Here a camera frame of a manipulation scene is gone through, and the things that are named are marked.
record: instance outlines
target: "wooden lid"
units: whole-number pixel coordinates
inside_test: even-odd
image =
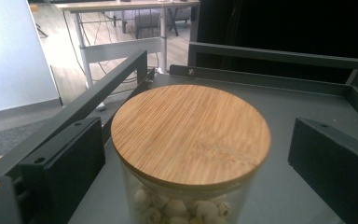
[[[218,188],[244,180],[269,152],[269,127],[241,98],[176,85],[145,91],[112,121],[121,159],[159,184]]]

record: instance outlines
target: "dark background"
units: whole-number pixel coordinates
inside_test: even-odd
[[[201,0],[198,42],[358,58],[358,0]],[[197,66],[340,83],[350,74],[211,55]]]

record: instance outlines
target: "floor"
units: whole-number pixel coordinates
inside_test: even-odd
[[[62,13],[55,6],[47,3],[38,3],[37,6],[38,11],[33,12],[34,22],[48,35],[40,34],[40,41],[57,84],[62,104],[66,106],[87,89],[86,78],[80,66],[82,61],[73,17],[70,13]],[[89,39],[91,45],[134,39],[133,27],[127,26],[128,32],[123,34],[121,21],[115,27],[103,13],[85,13],[81,15],[81,20],[85,22],[86,33],[84,36]],[[168,68],[173,63],[187,64],[190,24],[179,21],[177,28],[179,36],[176,36],[173,30],[167,32]],[[146,29],[141,32],[142,38],[152,36],[159,36],[158,28]],[[100,64],[92,63],[90,68],[93,79],[98,81],[123,60],[101,62]],[[147,60],[148,66],[158,67],[158,60],[161,59],[159,54],[149,54]],[[135,82],[123,84],[114,93],[131,90],[135,88],[135,85]],[[112,97],[106,103],[106,111],[94,111],[91,115],[101,117],[103,121],[108,120],[122,101],[123,99],[120,97]],[[61,109],[56,105],[45,105],[45,107],[30,105],[0,113],[0,156],[10,151],[36,129],[42,127]]]
[[[48,64],[51,66],[62,102],[64,105],[68,105],[79,94],[86,90],[86,77],[79,66],[79,63],[83,63],[80,57],[73,16],[69,12],[62,13],[53,5],[37,5],[39,10],[33,13],[34,21],[40,25],[41,30],[48,35],[48,37],[41,35],[42,48],[46,54]],[[123,34],[121,21],[119,21],[117,27],[115,27],[113,21],[107,18],[103,13],[83,13],[81,14],[81,20],[84,22],[83,26],[86,29],[86,33],[84,34],[85,39],[88,40],[86,46],[135,39],[133,27],[128,25],[127,33]],[[179,21],[177,22],[177,27],[179,36],[175,36],[173,30],[167,31],[169,46],[167,57],[168,68],[172,63],[187,64],[190,24]],[[142,38],[153,36],[159,36],[158,28],[144,29],[141,32]],[[147,59],[148,66],[158,67],[158,59],[161,60],[159,54],[149,54]],[[111,71],[123,60],[124,59],[91,63],[92,78],[95,81],[99,80],[105,73]],[[135,83],[133,82],[120,86],[117,91],[124,91],[134,87]]]

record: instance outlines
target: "jar contents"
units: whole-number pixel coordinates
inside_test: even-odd
[[[226,194],[171,198],[144,185],[130,191],[137,224],[228,224],[233,213]]]

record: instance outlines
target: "white wall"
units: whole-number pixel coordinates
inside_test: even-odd
[[[26,0],[0,0],[0,111],[58,99]]]

